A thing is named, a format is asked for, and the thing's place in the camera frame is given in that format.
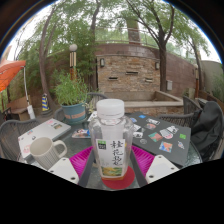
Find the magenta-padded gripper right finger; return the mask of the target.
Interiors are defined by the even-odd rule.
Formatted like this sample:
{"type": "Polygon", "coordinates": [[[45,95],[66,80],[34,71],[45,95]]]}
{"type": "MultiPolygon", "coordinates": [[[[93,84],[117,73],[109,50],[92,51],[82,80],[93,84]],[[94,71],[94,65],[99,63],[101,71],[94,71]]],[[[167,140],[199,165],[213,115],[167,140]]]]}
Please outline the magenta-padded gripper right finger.
{"type": "Polygon", "coordinates": [[[136,146],[132,147],[130,159],[140,187],[178,171],[163,155],[154,156],[136,146]]]}

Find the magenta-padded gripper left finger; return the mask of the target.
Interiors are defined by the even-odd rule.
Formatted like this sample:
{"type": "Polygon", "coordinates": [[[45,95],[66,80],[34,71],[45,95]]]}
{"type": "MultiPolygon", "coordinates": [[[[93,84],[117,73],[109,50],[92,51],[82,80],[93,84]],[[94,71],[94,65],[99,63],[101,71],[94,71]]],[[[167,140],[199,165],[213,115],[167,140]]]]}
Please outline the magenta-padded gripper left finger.
{"type": "Polygon", "coordinates": [[[93,161],[94,153],[92,148],[88,147],[71,158],[61,158],[49,169],[49,172],[85,187],[90,177],[93,161]]]}

